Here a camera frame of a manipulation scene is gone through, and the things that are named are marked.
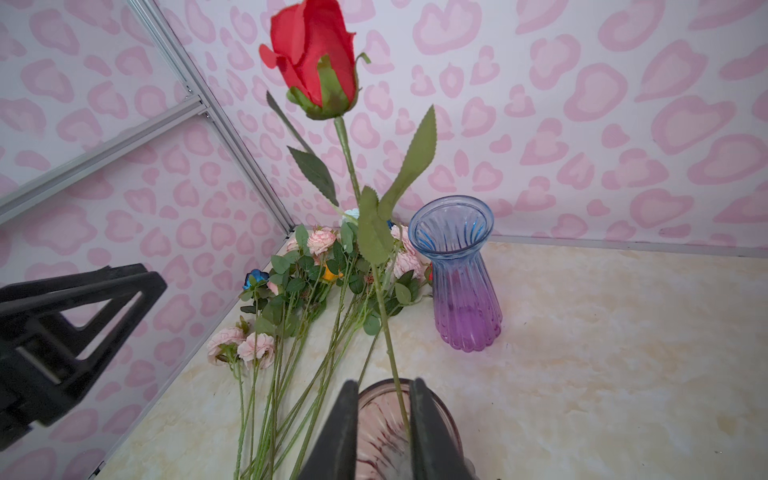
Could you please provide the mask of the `blue flower at wall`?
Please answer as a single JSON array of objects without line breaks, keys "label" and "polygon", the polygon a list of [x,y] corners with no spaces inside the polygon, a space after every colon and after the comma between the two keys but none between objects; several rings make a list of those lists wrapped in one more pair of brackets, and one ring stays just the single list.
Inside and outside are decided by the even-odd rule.
[{"label": "blue flower at wall", "polygon": [[243,290],[248,291],[260,285],[264,285],[269,281],[269,278],[270,275],[268,273],[259,269],[253,269],[245,276]]}]

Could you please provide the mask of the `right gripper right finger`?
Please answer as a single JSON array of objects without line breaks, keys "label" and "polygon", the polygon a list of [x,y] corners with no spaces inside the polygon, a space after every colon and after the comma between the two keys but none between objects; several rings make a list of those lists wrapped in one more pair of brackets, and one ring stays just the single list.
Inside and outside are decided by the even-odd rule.
[{"label": "right gripper right finger", "polygon": [[422,378],[409,385],[411,469],[416,480],[471,480],[455,423]]}]

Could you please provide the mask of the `purple blue glass vase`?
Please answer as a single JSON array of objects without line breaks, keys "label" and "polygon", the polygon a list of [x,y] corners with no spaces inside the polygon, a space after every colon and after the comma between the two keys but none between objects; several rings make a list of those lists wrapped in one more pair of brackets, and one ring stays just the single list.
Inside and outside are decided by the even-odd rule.
[{"label": "purple blue glass vase", "polygon": [[436,329],[456,350],[482,351],[501,333],[503,313],[481,255],[493,227],[491,209],[465,195],[424,205],[409,225],[412,246],[431,262]]}]

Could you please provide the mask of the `orange flower stem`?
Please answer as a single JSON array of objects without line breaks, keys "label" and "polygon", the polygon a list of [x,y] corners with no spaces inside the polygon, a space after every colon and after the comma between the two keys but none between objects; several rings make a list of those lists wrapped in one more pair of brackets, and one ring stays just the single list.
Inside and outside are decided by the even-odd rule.
[{"label": "orange flower stem", "polygon": [[327,266],[324,266],[321,279],[324,282],[331,284],[331,283],[335,283],[337,280],[341,279],[343,276],[344,276],[343,273],[334,273]]}]

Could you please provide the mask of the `pink flower sprig low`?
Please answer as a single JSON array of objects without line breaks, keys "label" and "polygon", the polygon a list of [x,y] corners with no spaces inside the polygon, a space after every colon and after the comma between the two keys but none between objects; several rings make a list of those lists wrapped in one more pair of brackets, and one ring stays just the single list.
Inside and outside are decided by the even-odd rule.
[{"label": "pink flower sprig low", "polygon": [[205,353],[210,363],[226,365],[237,381],[240,431],[233,478],[239,479],[246,434],[254,417],[256,383],[260,372],[274,362],[275,339],[266,333],[248,333],[243,326],[226,327],[207,341]]}]

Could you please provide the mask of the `smoky pink glass vase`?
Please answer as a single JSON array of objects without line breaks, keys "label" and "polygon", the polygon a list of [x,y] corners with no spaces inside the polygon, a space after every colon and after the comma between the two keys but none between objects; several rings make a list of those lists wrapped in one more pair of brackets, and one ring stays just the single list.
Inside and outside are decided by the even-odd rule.
[{"label": "smoky pink glass vase", "polygon": [[[414,479],[411,469],[409,419],[411,381],[400,381],[400,393],[396,391],[395,381],[388,379],[367,387],[360,394],[355,473],[357,479]],[[455,423],[454,435],[464,455],[456,422],[444,402],[443,404],[444,415],[448,414]],[[474,466],[466,457],[465,461],[475,478]]]}]

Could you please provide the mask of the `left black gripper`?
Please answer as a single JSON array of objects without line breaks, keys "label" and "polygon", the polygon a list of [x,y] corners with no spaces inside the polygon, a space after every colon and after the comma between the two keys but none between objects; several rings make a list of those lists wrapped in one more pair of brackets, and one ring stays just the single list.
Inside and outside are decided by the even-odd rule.
[{"label": "left black gripper", "polygon": [[166,289],[141,264],[2,287],[2,449],[77,406]]}]

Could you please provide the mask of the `pink flower sprig right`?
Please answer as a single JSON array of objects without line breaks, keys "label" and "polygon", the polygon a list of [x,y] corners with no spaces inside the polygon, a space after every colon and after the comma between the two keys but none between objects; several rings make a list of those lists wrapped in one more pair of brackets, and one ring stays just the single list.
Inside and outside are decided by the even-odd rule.
[{"label": "pink flower sprig right", "polygon": [[429,262],[412,245],[408,227],[393,225],[390,227],[390,233],[394,239],[395,247],[393,257],[387,267],[391,279],[400,279],[403,275],[411,272],[414,278],[421,281],[426,280]]}]

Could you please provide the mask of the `red rose long stem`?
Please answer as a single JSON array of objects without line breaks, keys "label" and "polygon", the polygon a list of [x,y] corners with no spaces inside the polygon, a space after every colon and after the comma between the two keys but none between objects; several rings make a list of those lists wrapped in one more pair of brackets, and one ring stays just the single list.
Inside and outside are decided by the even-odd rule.
[{"label": "red rose long stem", "polygon": [[334,124],[359,209],[357,246],[370,265],[381,330],[390,366],[395,368],[384,281],[386,266],[394,263],[398,241],[389,224],[398,201],[434,160],[435,110],[427,110],[395,180],[383,195],[378,195],[373,188],[361,186],[357,178],[344,119],[356,106],[360,93],[357,62],[368,57],[356,53],[354,35],[347,29],[340,4],[302,1],[280,10],[270,19],[270,42],[261,45],[259,52],[267,68],[280,72],[291,103],[311,120],[330,120]]}]

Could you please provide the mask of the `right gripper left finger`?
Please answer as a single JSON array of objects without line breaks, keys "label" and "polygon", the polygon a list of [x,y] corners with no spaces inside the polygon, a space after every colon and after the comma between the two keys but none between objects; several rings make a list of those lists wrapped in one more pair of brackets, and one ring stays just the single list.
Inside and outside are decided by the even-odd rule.
[{"label": "right gripper left finger", "polygon": [[358,435],[358,383],[346,381],[330,411],[299,480],[355,478]]}]

